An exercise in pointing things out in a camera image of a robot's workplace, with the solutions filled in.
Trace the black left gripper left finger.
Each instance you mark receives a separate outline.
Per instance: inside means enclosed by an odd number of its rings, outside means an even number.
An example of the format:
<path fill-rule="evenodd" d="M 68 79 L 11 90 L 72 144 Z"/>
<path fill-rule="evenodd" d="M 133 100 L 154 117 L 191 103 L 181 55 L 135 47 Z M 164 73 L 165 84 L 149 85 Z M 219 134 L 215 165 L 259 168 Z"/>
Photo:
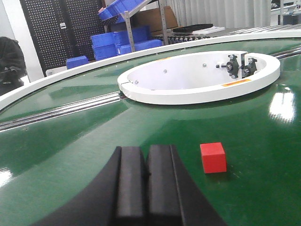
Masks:
<path fill-rule="evenodd" d="M 35 226 L 144 226 L 146 169 L 137 146 L 116 147 L 97 176 Z"/>

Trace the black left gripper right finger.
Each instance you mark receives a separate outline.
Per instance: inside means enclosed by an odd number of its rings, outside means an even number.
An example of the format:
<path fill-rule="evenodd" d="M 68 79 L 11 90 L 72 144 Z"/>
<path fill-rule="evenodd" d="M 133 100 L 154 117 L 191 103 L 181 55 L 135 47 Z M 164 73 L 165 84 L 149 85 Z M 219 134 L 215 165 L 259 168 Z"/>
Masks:
<path fill-rule="evenodd" d="M 186 170 L 174 145 L 152 145 L 147 157 L 150 226 L 224 226 Z"/>

